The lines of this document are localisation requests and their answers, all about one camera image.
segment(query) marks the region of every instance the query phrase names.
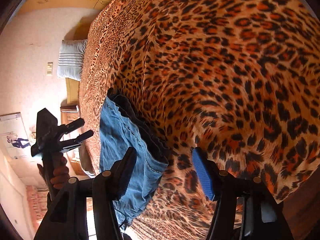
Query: blue denim fabric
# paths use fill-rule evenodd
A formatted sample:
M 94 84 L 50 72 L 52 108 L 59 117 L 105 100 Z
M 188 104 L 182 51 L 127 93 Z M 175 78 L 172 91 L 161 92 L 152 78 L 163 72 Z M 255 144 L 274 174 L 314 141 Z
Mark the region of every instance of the blue denim fabric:
M 137 121 L 129 101 L 127 101 L 129 103 L 127 105 L 127 99 L 125 99 L 123 97 L 118 103 L 125 102 L 123 107 L 126 109 L 117 106 L 108 97 L 102 106 L 100 115 L 100 171 L 109 170 L 115 161 L 122 159 L 129 146 L 136 149 L 137 163 L 127 192 L 120 201 L 114 201 L 114 207 L 118 210 L 116 211 L 118 223 L 121 224 L 126 220 L 125 225 L 129 225 L 151 200 L 168 162 L 165 158 L 167 148 L 162 143 L 158 146 L 159 141 L 155 143 L 151 139 L 150 133 L 148 134 L 144 130 L 148 127 L 145 127 L 143 122 L 137 126 L 130 120 L 129 117 L 132 116 Z M 144 134 L 145 140 L 142 139 L 140 131 Z

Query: white wall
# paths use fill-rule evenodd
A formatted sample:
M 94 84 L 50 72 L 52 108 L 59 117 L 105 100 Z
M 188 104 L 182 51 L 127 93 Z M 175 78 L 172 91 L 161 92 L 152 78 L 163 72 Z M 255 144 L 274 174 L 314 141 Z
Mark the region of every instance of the white wall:
M 34 229 L 27 202 L 26 187 L 0 150 L 0 203 L 7 217 L 24 240 L 32 240 Z
M 67 98 L 65 79 L 57 78 L 61 41 L 72 39 L 83 18 L 98 11 L 54 8 L 16 15 L 0 35 L 0 115 L 21 112 L 25 128 L 34 130 L 36 114 L 46 107 L 60 120 Z M 53 62 L 53 75 L 46 75 Z

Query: bed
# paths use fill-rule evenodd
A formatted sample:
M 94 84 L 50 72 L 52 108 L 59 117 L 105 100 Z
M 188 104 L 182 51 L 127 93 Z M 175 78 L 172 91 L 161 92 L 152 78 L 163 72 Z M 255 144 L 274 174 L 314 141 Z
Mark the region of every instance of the bed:
M 278 203 L 311 176 L 320 164 L 319 34 L 298 0 L 113 0 L 102 10 L 79 87 L 95 172 L 109 87 L 174 151 L 132 224 L 140 238 L 205 238 L 215 203 L 198 183 L 193 147 L 234 176 L 261 177 Z

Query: light switch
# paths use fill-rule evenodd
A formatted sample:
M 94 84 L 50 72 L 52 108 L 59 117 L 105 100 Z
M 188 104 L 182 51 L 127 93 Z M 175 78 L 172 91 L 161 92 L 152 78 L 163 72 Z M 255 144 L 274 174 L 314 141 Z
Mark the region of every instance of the light switch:
M 48 65 L 47 65 L 47 76 L 52 76 L 52 68 L 53 68 L 53 63 L 52 62 L 48 62 Z

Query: black handle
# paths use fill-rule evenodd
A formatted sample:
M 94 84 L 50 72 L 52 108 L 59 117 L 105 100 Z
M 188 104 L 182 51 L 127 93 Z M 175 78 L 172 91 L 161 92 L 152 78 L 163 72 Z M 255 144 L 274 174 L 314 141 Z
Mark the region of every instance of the black handle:
M 77 120 L 74 120 L 73 122 L 66 125 L 66 132 L 65 134 L 71 133 L 72 131 L 84 126 L 84 120 L 82 118 L 78 118 Z
M 134 147 L 129 147 L 116 170 L 115 177 L 117 178 L 115 179 L 118 181 L 118 199 L 127 191 L 136 162 L 137 151 Z
M 61 165 L 62 153 L 44 154 L 42 157 L 43 169 L 44 169 L 44 179 L 47 183 L 51 201 L 58 194 L 59 190 L 53 187 L 51 179 L 54 177 L 53 171 Z

